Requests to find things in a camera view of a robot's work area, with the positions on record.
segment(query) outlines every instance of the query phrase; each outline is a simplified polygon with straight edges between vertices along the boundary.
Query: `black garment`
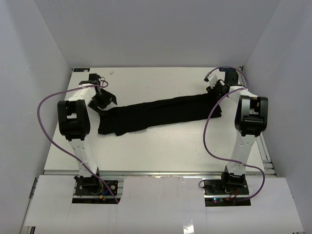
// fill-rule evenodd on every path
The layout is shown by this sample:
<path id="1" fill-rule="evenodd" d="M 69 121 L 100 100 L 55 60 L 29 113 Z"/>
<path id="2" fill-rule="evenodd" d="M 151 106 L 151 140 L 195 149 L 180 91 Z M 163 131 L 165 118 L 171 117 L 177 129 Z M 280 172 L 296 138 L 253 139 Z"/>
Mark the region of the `black garment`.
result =
<path id="1" fill-rule="evenodd" d="M 151 126 L 206 119 L 216 104 L 213 94 L 176 97 L 99 111 L 99 134 L 117 136 Z M 221 117 L 218 106 L 212 118 Z"/>

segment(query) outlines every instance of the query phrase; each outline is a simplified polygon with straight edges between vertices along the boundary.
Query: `white surface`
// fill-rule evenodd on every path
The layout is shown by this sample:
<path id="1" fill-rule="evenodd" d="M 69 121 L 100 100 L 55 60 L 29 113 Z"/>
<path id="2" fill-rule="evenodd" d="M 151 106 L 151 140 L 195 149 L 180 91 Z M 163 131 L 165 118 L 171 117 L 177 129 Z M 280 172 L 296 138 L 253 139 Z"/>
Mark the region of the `white surface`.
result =
<path id="1" fill-rule="evenodd" d="M 71 67 L 244 65 L 279 0 L 35 0 Z"/>
<path id="2" fill-rule="evenodd" d="M 107 91 L 117 97 L 118 106 L 156 101 L 178 96 L 206 93 L 203 81 L 211 68 L 91 68 L 90 73 L 106 77 Z M 88 73 L 73 73 L 69 88 L 88 79 Z M 211 119 L 207 145 L 215 155 L 230 158 L 236 139 L 234 118 L 237 104 L 226 98 L 221 103 L 222 117 Z M 98 135 L 99 116 L 88 108 L 91 122 L 89 142 L 94 159 L 102 171 L 222 172 L 226 162 L 212 158 L 205 151 L 202 134 L 205 120 L 151 127 L 122 136 Z M 72 151 L 56 128 L 53 139 Z M 263 169 L 257 143 L 248 164 Z M 51 146 L 45 170 L 78 170 L 74 159 Z"/>
<path id="3" fill-rule="evenodd" d="M 246 64 L 251 91 L 269 98 L 264 136 L 307 233 L 312 233 L 311 41 L 312 2 L 283 0 Z"/>
<path id="4" fill-rule="evenodd" d="M 247 180 L 254 193 L 261 179 Z M 199 178 L 128 177 L 118 205 L 71 204 L 73 191 L 65 188 L 69 181 L 74 181 L 72 176 L 40 176 L 27 217 L 36 226 L 35 234 L 180 234 L 184 226 L 195 234 L 303 231 L 284 178 L 268 178 L 251 206 L 206 208 Z"/>
<path id="5" fill-rule="evenodd" d="M 0 233 L 18 234 L 50 147 L 36 108 L 49 92 L 66 88 L 70 69 L 33 0 L 0 0 L 0 32 Z M 56 103 L 42 109 L 50 134 Z"/>

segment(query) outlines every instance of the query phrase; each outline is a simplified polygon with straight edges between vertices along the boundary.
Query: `gray wall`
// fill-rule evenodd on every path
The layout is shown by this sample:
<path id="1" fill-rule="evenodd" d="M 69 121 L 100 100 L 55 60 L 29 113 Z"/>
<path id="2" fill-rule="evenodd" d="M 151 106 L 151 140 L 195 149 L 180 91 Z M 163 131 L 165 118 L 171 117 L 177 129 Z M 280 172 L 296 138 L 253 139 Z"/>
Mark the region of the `gray wall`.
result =
<path id="1" fill-rule="evenodd" d="M 265 139 L 312 233 L 312 1 L 282 0 L 246 64 L 250 90 L 269 98 Z"/>
<path id="2" fill-rule="evenodd" d="M 0 32 L 0 233 L 17 234 L 49 150 L 36 108 L 65 89 L 70 69 L 33 0 L 1 0 Z M 56 103 L 42 110 L 51 134 Z"/>
<path id="3" fill-rule="evenodd" d="M 71 67 L 241 66 L 279 0 L 35 0 Z"/>

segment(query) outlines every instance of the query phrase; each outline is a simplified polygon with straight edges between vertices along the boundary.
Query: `black cloth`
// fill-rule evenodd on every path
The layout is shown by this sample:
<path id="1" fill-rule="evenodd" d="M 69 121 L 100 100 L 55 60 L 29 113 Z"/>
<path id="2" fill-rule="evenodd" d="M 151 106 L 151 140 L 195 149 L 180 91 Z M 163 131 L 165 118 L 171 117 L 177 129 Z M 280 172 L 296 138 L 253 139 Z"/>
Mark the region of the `black cloth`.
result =
<path id="1" fill-rule="evenodd" d="M 206 119 L 216 104 L 213 94 L 176 97 L 99 111 L 99 134 L 117 136 L 151 126 Z M 221 117 L 217 106 L 212 118 Z"/>

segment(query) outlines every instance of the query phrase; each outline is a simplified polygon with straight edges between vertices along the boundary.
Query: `folded black fabric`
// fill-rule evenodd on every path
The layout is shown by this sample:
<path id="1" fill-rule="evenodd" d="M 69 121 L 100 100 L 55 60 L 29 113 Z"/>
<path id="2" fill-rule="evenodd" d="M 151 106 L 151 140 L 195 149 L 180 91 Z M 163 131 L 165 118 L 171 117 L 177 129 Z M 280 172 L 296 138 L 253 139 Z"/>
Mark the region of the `folded black fabric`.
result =
<path id="1" fill-rule="evenodd" d="M 151 126 L 206 119 L 216 104 L 213 94 L 176 97 L 99 111 L 99 134 L 117 136 Z M 221 117 L 218 106 L 212 118 Z"/>

